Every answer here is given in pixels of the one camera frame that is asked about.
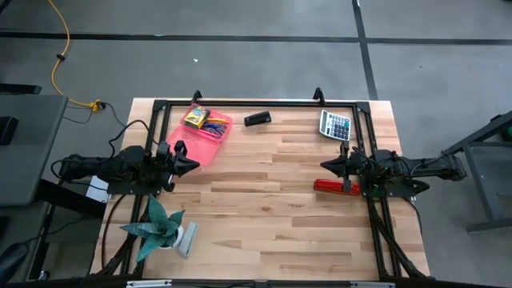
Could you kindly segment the small black stapler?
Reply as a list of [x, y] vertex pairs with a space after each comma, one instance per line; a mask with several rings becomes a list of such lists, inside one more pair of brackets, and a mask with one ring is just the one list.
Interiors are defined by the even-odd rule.
[[256, 126], [268, 122], [271, 122], [271, 116], [269, 111], [259, 112], [244, 118], [245, 127]]

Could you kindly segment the white plant pot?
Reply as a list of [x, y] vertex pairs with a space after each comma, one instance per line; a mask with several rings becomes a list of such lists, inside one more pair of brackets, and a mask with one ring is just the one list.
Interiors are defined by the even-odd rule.
[[183, 240], [184, 234], [185, 230], [182, 226], [180, 226], [172, 236], [169, 236], [166, 239], [166, 241], [160, 246], [160, 249], [176, 250], [177, 248], [179, 248]]

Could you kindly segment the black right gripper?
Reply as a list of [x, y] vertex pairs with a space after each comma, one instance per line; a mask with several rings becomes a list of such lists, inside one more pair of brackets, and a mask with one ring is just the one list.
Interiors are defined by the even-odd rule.
[[342, 141], [340, 155], [335, 159], [322, 162], [320, 166], [342, 179], [343, 193], [352, 193], [350, 176], [360, 175], [360, 170], [363, 168], [363, 160], [358, 153], [355, 156], [352, 155], [348, 141]]

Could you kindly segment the white label plate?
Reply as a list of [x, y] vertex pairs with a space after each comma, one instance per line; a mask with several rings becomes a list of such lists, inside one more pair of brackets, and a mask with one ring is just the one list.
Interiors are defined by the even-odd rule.
[[107, 203], [111, 196], [107, 193], [108, 183], [93, 176], [88, 185], [86, 196], [98, 202]]

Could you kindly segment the red stapler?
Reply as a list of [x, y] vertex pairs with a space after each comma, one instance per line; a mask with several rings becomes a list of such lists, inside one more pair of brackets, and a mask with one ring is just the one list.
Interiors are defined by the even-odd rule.
[[357, 182], [353, 183], [349, 190], [346, 190], [343, 181], [329, 179], [316, 179], [314, 181], [314, 190], [349, 196], [359, 196], [361, 194], [361, 188]]

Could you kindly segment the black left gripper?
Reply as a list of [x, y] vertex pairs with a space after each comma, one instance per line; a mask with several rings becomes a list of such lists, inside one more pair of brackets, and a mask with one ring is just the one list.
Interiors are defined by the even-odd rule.
[[174, 177], [181, 177], [199, 168], [199, 163], [186, 157], [187, 149], [183, 140], [174, 144], [174, 152], [166, 141], [158, 144], [156, 163], [161, 176], [162, 188], [167, 192], [174, 191]]

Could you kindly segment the black support beam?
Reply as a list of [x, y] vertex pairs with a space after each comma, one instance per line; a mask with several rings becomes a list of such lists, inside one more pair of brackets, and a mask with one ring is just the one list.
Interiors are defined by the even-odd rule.
[[106, 209], [104, 202], [88, 198], [44, 179], [39, 182], [34, 199], [95, 218], [103, 218]]

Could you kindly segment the green artificial plant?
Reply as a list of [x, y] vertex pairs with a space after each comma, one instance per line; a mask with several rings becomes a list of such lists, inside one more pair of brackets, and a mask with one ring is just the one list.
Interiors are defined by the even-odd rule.
[[184, 210], [167, 215], [163, 205], [155, 196], [149, 196], [148, 222], [136, 222], [121, 226], [120, 229], [128, 234], [144, 238], [145, 242], [140, 248], [136, 262], [145, 260], [154, 250], [164, 247], [174, 247], [180, 239], [178, 231], [182, 228]]

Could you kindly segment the grey whiteboard eraser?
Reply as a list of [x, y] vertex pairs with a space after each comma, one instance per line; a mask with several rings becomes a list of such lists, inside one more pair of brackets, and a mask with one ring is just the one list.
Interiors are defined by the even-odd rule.
[[191, 254], [195, 238], [197, 236], [199, 225], [196, 222], [190, 222], [183, 233], [182, 240], [178, 247], [178, 252], [182, 258], [188, 258]]

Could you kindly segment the black box on side table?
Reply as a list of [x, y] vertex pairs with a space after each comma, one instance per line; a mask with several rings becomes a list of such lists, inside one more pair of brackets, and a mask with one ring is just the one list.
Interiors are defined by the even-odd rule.
[[18, 120], [15, 117], [0, 117], [0, 146], [8, 146], [9, 144], [11, 144], [17, 126]]

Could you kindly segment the pink translucent pencil case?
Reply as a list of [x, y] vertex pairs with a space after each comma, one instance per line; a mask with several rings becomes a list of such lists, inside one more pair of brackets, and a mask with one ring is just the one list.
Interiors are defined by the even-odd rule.
[[215, 139], [202, 133], [200, 129], [196, 130], [184, 125], [183, 119], [190, 108], [193, 106], [199, 105], [193, 104], [188, 107], [186, 112], [182, 114], [177, 127], [173, 130], [171, 135], [167, 137], [166, 141], [171, 146], [174, 146], [177, 141], [183, 140], [187, 149], [186, 156], [189, 159], [199, 162], [201, 166], [208, 166], [218, 152], [220, 146], [228, 138], [233, 125], [233, 119], [229, 116], [217, 112], [216, 110], [207, 108], [210, 110], [209, 118], [226, 118], [230, 121], [230, 124], [227, 124], [227, 130], [224, 133], [224, 136], [221, 139]]

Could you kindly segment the silver metal bracket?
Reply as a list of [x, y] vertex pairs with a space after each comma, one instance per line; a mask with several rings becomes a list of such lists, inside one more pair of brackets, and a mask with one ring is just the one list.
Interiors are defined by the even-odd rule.
[[394, 283], [390, 282], [350, 282], [350, 288], [396, 288]]
[[172, 281], [170, 279], [164, 280], [139, 280], [130, 281], [126, 283], [126, 288], [170, 288]]

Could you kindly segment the white desk calculator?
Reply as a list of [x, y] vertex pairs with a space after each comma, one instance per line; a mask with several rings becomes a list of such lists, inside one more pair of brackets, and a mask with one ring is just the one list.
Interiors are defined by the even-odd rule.
[[322, 110], [319, 120], [320, 134], [339, 141], [349, 141], [351, 127], [350, 118]]

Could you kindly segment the yellow green crayon box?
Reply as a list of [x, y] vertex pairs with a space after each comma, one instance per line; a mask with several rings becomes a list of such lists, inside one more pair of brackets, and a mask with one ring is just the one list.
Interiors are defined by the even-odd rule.
[[185, 126], [199, 130], [210, 116], [210, 110], [203, 106], [193, 106], [183, 119]]

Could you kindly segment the grey side table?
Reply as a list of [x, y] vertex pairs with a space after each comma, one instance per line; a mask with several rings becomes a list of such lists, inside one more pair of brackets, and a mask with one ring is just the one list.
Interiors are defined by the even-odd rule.
[[62, 95], [0, 94], [0, 116], [18, 120], [11, 143], [0, 146], [0, 206], [34, 199], [67, 103]]

